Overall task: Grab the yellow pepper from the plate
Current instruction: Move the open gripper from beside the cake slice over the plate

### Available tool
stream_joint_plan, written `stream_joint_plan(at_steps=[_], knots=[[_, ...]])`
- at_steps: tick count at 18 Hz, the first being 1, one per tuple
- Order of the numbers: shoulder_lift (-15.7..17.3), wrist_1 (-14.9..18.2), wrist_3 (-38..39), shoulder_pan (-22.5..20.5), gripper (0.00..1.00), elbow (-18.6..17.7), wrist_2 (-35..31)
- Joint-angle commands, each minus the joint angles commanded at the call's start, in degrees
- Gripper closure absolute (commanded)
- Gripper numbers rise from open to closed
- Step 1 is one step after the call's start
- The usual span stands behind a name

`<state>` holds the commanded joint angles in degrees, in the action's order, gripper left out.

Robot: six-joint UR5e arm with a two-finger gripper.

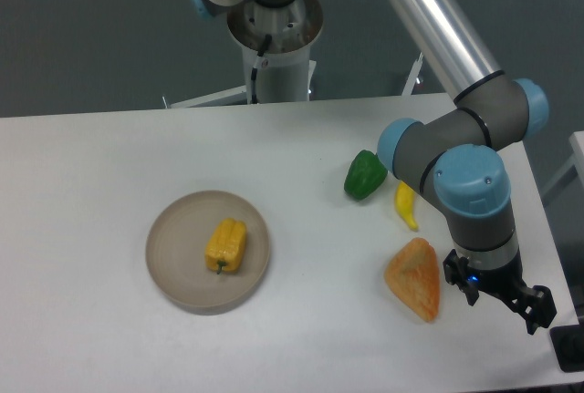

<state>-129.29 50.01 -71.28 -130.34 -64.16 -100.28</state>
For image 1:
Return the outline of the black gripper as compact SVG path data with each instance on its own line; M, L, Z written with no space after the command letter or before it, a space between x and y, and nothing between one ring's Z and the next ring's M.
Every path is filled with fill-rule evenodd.
M557 315L548 287L526 286L520 252L502 267L481 270L453 249L443 260L443 271L446 282L456 285L464 293L467 304L474 306L480 293L491 295L525 320L527 333L531 336L539 328L549 328Z

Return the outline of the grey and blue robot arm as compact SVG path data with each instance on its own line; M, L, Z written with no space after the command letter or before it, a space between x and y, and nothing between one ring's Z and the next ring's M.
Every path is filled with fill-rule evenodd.
M323 25L317 0L192 1L201 16L226 15L242 50L249 103L308 99L308 50ZM454 0L389 1L455 108L426 124L393 121L379 138L379 160L445 217L454 242L443 262L448 284L469 304L480 294L500 300L529 333L549 327L553 296L523 280L499 157L546 125L547 98L532 81L506 75Z

